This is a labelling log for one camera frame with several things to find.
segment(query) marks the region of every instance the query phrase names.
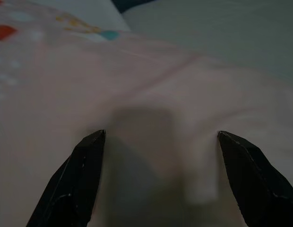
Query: pink fabric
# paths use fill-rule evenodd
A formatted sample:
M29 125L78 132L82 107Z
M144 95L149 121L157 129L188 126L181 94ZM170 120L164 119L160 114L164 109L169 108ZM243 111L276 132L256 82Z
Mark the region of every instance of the pink fabric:
M106 194L119 222L135 214L132 224L147 223L156 207L158 226L184 218L182 206L219 200L219 130L261 147L293 185L293 85L130 33L100 42L64 30L53 9L17 5L34 12L27 23L0 7L0 24L17 29L0 41L0 226L24 226L55 170L98 129L108 140L91 226L110 226ZM177 212L149 204L182 183ZM233 208L220 211L238 226L229 199Z

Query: bed sheet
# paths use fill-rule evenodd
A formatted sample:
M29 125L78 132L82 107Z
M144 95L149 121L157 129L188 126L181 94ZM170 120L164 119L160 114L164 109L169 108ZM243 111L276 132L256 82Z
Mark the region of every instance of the bed sheet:
M129 27L110 0L31 0L66 11L83 21L107 30L129 31Z
M124 18L135 32L293 81L293 0L158 0Z

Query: pink bedding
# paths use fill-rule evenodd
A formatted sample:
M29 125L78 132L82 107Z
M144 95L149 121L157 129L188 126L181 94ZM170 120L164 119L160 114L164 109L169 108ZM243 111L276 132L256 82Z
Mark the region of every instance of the pink bedding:
M261 147L293 185L293 85L0 1L0 226L24 226L54 171L98 129L108 140L90 226L114 226L108 212L119 224L185 225L196 207L210 213L190 218L199 226L240 226L219 180L219 130Z

